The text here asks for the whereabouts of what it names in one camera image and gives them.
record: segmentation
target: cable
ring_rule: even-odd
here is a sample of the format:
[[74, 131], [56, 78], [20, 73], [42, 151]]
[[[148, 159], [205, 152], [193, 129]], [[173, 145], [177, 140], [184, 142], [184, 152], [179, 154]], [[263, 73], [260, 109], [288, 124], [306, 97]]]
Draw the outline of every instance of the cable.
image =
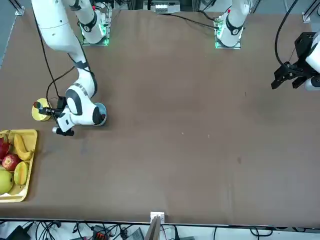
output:
[[281, 31], [283, 25], [285, 24], [285, 22], [286, 22], [286, 20], [287, 20], [287, 18], [288, 18], [288, 16], [289, 16], [289, 14], [290, 14], [290, 12], [291, 12], [292, 9], [295, 7], [295, 5], [297, 4], [298, 1], [299, 1], [299, 0], [294, 0], [294, 2], [292, 3], [291, 7], [290, 7], [289, 10], [286, 12], [286, 14], [285, 14], [282, 22], [280, 23], [280, 26], [279, 26], [279, 28], [278, 28], [278, 30], [277, 30], [277, 32], [276, 32], [276, 35], [275, 35], [274, 53], [275, 53], [275, 57], [276, 57], [277, 61], [279, 62], [279, 64], [280, 64], [281, 66], [283, 66], [284, 68], [286, 68], [288, 72], [297, 74], [297, 75], [299, 75], [299, 76], [305, 76], [305, 74], [303, 74], [303, 72], [293, 70], [293, 69], [291, 69], [290, 67], [288, 67], [287, 65], [285, 65], [285, 64], [280, 60], [280, 58], [279, 58], [279, 53], [278, 53], [278, 40], [279, 40], [280, 31]]
[[81, 236], [81, 233], [80, 233], [79, 228], [77, 229], [77, 231], [78, 231], [78, 234], [79, 234], [80, 238], [81, 238], [81, 239], [84, 239], [83, 236]]
[[164, 234], [165, 240], [168, 240], [168, 239], [167, 239], [167, 235], [166, 235], [166, 231], [165, 231], [165, 229], [164, 229], [164, 226], [161, 225], [161, 228], [162, 228], [162, 230], [163, 230], [163, 234]]
[[[42, 48], [45, 64], [46, 64], [46, 67], [48, 68], [48, 71], [50, 73], [50, 77], [51, 77], [52, 81], [54, 81], [54, 76], [52, 75], [51, 69], [49, 67], [49, 63], [48, 63], [48, 59], [47, 59], [47, 55], [46, 55], [46, 50], [45, 50], [45, 46], [44, 46], [44, 41], [43, 41], [41, 33], [40, 33], [40, 29], [38, 26], [38, 21], [36, 19], [35, 11], [32, 10], [32, 13], [33, 13], [34, 21], [35, 21], [36, 30], [37, 30], [39, 38], [40, 38], [40, 43], [41, 43], [41, 48]], [[55, 83], [54, 83], [54, 87], [55, 87], [56, 95], [60, 98], [60, 95], [58, 93], [58, 89], [57, 89], [57, 86]]]
[[216, 1], [217, 1], [217, 0], [211, 0], [211, 1], [207, 4], [207, 6], [205, 6], [205, 8], [204, 8], [202, 11], [205, 11], [210, 5], [211, 5], [211, 7], [212, 7], [213, 5], [215, 5]]
[[216, 240], [216, 232], [217, 232], [217, 227], [214, 229], [213, 239], [212, 240]]
[[125, 230], [127, 230], [128, 228], [130, 228], [130, 227], [132, 227], [132, 226], [133, 226], [133, 224], [125, 227], [124, 229], [121, 229], [121, 228], [120, 228], [120, 233], [119, 233], [117, 236], [115, 236], [114, 238], [112, 238], [112, 240], [117, 239], [117, 237], [119, 237], [119, 236], [121, 235], [122, 231], [125, 231]]
[[173, 227], [174, 227], [174, 240], [180, 240], [178, 229], [177, 229], [176, 225], [173, 225]]
[[192, 19], [189, 19], [189, 18], [186, 18], [184, 16], [179, 16], [179, 15], [174, 15], [174, 14], [171, 14], [169, 16], [173, 16], [173, 17], [177, 17], [177, 18], [181, 18], [181, 19], [184, 19], [184, 20], [187, 20], [187, 21], [190, 21], [194, 24], [198, 24], [200, 26], [204, 26], [204, 27], [207, 27], [207, 28], [212, 28], [212, 29], [219, 29], [217, 26], [211, 26], [211, 25], [208, 25], [208, 24], [204, 24], [204, 23], [201, 23], [201, 22], [198, 22], [198, 21], [194, 21]]
[[290, 58], [289, 58], [288, 62], [290, 62], [290, 60], [291, 60], [292, 56], [294, 55], [295, 50], [296, 50], [296, 47], [294, 47], [294, 49], [293, 49], [293, 51], [292, 51], [292, 53], [291, 53], [291, 56], [290, 56]]
[[148, 0], [146, 7], [148, 10], [151, 10], [151, 0]]
[[52, 228], [52, 226], [54, 225], [54, 223], [53, 223], [53, 222], [50, 222], [50, 223], [47, 225], [47, 223], [44, 221], [43, 223], [40, 222], [40, 224], [44, 227], [44, 229], [43, 229], [43, 231], [42, 231], [42, 233], [41, 233], [41, 235], [40, 235], [40, 240], [41, 240], [41, 236], [42, 236], [42, 235], [43, 235], [42, 240], [48, 239], [48, 234], [49, 234], [51, 240], [56, 240], [56, 239], [54, 238], [54, 236], [53, 236], [53, 235], [51, 234], [51, 232], [50, 232], [50, 228]]
[[107, 6], [107, 4], [105, 4], [103, 1], [101, 2], [105, 7], [106, 7], [106, 9], [109, 11], [109, 8], [108, 8], [108, 6]]
[[199, 13], [202, 13], [207, 19], [211, 20], [211, 21], [214, 21], [216, 18], [215, 17], [209, 17], [204, 11], [202, 10], [199, 10], [198, 11]]
[[256, 230], [256, 233], [254, 233], [254, 232], [252, 231], [252, 229], [250, 229], [250, 233], [251, 233], [253, 236], [257, 237], [258, 240], [259, 240], [260, 237], [262, 237], [262, 238], [270, 237], [270, 236], [274, 233], [274, 231], [271, 229], [271, 230], [270, 230], [271, 232], [268, 233], [268, 234], [260, 234], [259, 231], [258, 231], [258, 228], [256, 228], [255, 226], [253, 226], [253, 228]]
[[230, 7], [228, 7], [228, 8], [225, 10], [224, 13], [226, 13], [231, 7], [232, 7], [232, 5], [231, 5]]

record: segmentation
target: apple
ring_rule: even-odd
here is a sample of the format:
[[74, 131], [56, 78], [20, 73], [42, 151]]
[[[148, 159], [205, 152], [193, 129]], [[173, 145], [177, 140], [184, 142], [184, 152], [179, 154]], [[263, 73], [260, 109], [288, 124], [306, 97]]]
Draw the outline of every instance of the apple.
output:
[[6, 136], [0, 137], [0, 161], [9, 153], [10, 143]]
[[8, 154], [2, 160], [2, 167], [8, 171], [14, 171], [21, 160], [17, 154]]

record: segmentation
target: power cable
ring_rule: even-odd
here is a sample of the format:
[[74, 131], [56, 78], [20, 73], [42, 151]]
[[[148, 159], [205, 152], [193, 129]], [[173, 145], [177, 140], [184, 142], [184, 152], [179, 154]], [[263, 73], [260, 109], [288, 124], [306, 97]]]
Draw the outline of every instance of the power cable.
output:
[[[52, 81], [54, 81], [54, 76], [52, 75], [52, 72], [51, 72], [51, 69], [50, 69], [50, 66], [48, 63], [47, 54], [46, 54], [46, 50], [45, 50], [45, 46], [44, 46], [44, 41], [43, 41], [41, 33], [40, 33], [40, 29], [39, 29], [38, 21], [36, 19], [35, 11], [32, 10], [32, 13], [33, 13], [34, 21], [35, 21], [36, 30], [37, 30], [39, 38], [40, 38], [40, 43], [41, 43], [41, 48], [42, 48], [45, 64], [46, 64], [46, 67], [48, 68], [48, 71], [49, 71], [49, 74], [50, 74]], [[58, 89], [57, 89], [57, 86], [55, 83], [54, 83], [54, 87], [55, 87], [56, 95], [60, 98], [60, 95], [58, 93]]]
[[217, 232], [217, 227], [214, 229], [214, 232], [213, 232], [213, 239], [212, 239], [212, 240], [216, 240], [216, 232]]
[[186, 17], [184, 17], [184, 16], [179, 16], [179, 15], [174, 15], [174, 14], [171, 14], [171, 15], [168, 15], [168, 16], [173, 16], [173, 17], [181, 18], [181, 19], [190, 21], [190, 22], [192, 22], [192, 23], [194, 23], [194, 24], [198, 24], [198, 25], [200, 25], [200, 26], [204, 26], [204, 27], [207, 27], [207, 28], [219, 29], [217, 26], [212, 26], [212, 25], [208, 25], [208, 24], [205, 24], [205, 23], [202, 23], [202, 22], [198, 22], [198, 21], [195, 21], [195, 20], [186, 18]]
[[133, 224], [131, 224], [131, 225], [129, 225], [129, 226], [123, 228], [123, 229], [120, 228], [120, 233], [117, 236], [115, 236], [112, 240], [117, 239], [121, 234], [123, 234], [124, 231], [126, 231], [128, 228], [130, 228], [132, 226], [133, 226]]
[[305, 74], [304, 74], [303, 72], [297, 71], [297, 70], [293, 70], [293, 69], [291, 69], [290, 67], [288, 67], [287, 65], [285, 65], [285, 64], [281, 61], [281, 59], [279, 58], [279, 53], [278, 53], [278, 40], [279, 40], [280, 31], [281, 31], [283, 25], [285, 24], [285, 22], [286, 22], [286, 20], [287, 20], [287, 18], [288, 18], [288, 16], [289, 16], [289, 14], [291, 13], [292, 9], [295, 7], [295, 5], [297, 4], [298, 1], [299, 1], [299, 0], [294, 0], [294, 2], [292, 3], [291, 7], [290, 7], [289, 10], [286, 12], [286, 14], [285, 14], [282, 22], [280, 23], [280, 26], [279, 26], [279, 28], [278, 28], [278, 30], [277, 30], [277, 32], [276, 32], [276, 35], [275, 35], [274, 53], [275, 53], [275, 57], [276, 57], [277, 61], [279, 62], [279, 64], [280, 64], [281, 66], [283, 66], [284, 68], [286, 68], [288, 72], [293, 73], [293, 74], [296, 74], [296, 75], [298, 75], [298, 76], [305, 76]]
[[38, 26], [38, 22], [37, 22], [37, 19], [36, 19], [36, 15], [35, 15], [35, 12], [32, 10], [32, 13], [33, 13], [33, 17], [34, 17], [34, 22], [35, 22], [35, 26], [36, 26], [36, 30], [38, 32], [38, 36], [39, 36], [39, 39], [40, 39], [40, 43], [41, 43], [41, 48], [42, 48], [42, 52], [43, 52], [43, 56], [44, 56], [44, 60], [45, 60], [45, 63], [46, 63], [46, 66], [48, 68], [48, 71], [49, 71], [49, 74], [51, 76], [51, 83], [48, 85], [47, 87], [47, 90], [46, 90], [46, 94], [45, 94], [45, 98], [46, 98], [46, 101], [48, 103], [48, 108], [50, 109], [50, 113], [51, 113], [51, 116], [52, 118], [54, 119], [55, 123], [57, 125], [58, 124], [58, 120], [56, 118], [56, 116], [53, 114], [53, 111], [52, 111], [52, 108], [49, 104], [49, 99], [48, 99], [48, 94], [49, 94], [49, 89], [51, 87], [52, 84], [54, 84], [54, 88], [55, 88], [55, 92], [56, 92], [56, 95], [58, 96], [58, 98], [60, 98], [61, 96], [59, 95], [58, 93], [58, 89], [57, 89], [57, 85], [56, 85], [56, 81], [63, 78], [66, 74], [68, 74], [69, 72], [71, 72], [74, 67], [72, 67], [70, 70], [68, 70], [67, 72], [65, 72], [64, 74], [62, 74], [61, 76], [57, 77], [56, 79], [54, 79], [53, 75], [52, 75], [52, 72], [51, 72], [51, 69], [50, 69], [50, 66], [49, 66], [49, 63], [48, 63], [48, 59], [47, 59], [47, 55], [46, 55], [46, 51], [45, 51], [45, 46], [44, 46], [44, 42], [43, 42], [43, 39], [42, 39], [42, 36], [41, 36], [41, 32], [40, 32], [40, 29], [39, 29], [39, 26]]
[[199, 13], [202, 13], [207, 19], [214, 21], [216, 18], [215, 17], [209, 17], [203, 10], [199, 10]]
[[258, 240], [259, 240], [260, 238], [270, 237], [270, 236], [274, 233], [274, 231], [271, 229], [271, 230], [270, 230], [270, 233], [268, 233], [268, 234], [260, 234], [259, 231], [258, 231], [258, 228], [257, 228], [256, 226], [253, 226], [253, 228], [256, 230], [256, 233], [254, 233], [254, 232], [252, 231], [252, 229], [250, 229], [250, 233], [251, 233], [253, 236], [257, 237]]
[[292, 56], [294, 55], [295, 50], [296, 50], [296, 48], [294, 48], [294, 49], [293, 49], [293, 51], [292, 51], [292, 53], [291, 53], [291, 56], [290, 56], [290, 58], [289, 58], [288, 62], [290, 62], [290, 60], [291, 60]]
[[217, 0], [211, 0], [211, 1], [205, 6], [205, 8], [204, 8], [202, 11], [206, 10], [210, 5], [211, 5], [211, 7], [212, 7], [213, 5], [215, 5], [216, 1], [217, 1]]
[[161, 228], [162, 228], [162, 230], [163, 230], [163, 234], [164, 234], [165, 240], [168, 240], [168, 239], [167, 239], [167, 235], [166, 235], [166, 231], [165, 231], [165, 229], [164, 229], [164, 226], [161, 225]]

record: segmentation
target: brown table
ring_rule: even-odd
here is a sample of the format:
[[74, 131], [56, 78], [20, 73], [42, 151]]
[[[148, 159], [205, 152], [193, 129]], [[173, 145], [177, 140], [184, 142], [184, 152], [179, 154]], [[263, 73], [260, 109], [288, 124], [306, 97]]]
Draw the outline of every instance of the brown table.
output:
[[[290, 82], [271, 89], [282, 18], [250, 15], [242, 50], [217, 50], [211, 29], [121, 11], [110, 45], [85, 48], [109, 124], [62, 137], [31, 117], [50, 77], [27, 10], [0, 70], [1, 128], [37, 129], [38, 152], [27, 199], [1, 204], [1, 216], [148, 222], [164, 211], [169, 223], [318, 227], [320, 94]], [[288, 18], [284, 61], [308, 29]], [[72, 66], [63, 52], [47, 54], [55, 77]], [[60, 93], [76, 78], [59, 80]]]

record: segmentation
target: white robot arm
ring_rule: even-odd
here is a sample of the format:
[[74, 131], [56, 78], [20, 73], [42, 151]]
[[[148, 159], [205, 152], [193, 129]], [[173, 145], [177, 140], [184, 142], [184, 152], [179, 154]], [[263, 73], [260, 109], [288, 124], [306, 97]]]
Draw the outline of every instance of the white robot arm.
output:
[[226, 47], [235, 46], [241, 38], [250, 11], [246, 2], [246, 0], [233, 0], [231, 8], [222, 15], [223, 26], [217, 38]]
[[[57, 116], [58, 126], [53, 128], [53, 132], [69, 135], [66, 133], [69, 133], [74, 125], [99, 125], [106, 116], [102, 115], [99, 108], [91, 102], [91, 97], [97, 92], [95, 75], [91, 72], [82, 46], [70, 27], [62, 0], [31, 0], [31, 2], [39, 30], [46, 44], [53, 50], [68, 53], [79, 73], [78, 79], [65, 92], [67, 105]], [[69, 4], [76, 2], [80, 6], [78, 0], [67, 2]], [[81, 0], [80, 3], [81, 9], [76, 7], [77, 17], [85, 21], [87, 26], [87, 22], [90, 18], [94, 18], [95, 14], [93, 14], [90, 0]], [[94, 25], [90, 29], [86, 38], [93, 41], [99, 40], [101, 33], [96, 31]]]
[[305, 61], [316, 70], [316, 74], [310, 77], [304, 84], [305, 89], [308, 91], [320, 90], [320, 31], [318, 31], [313, 36], [313, 42], [311, 45], [311, 50], [309, 55], [306, 57]]

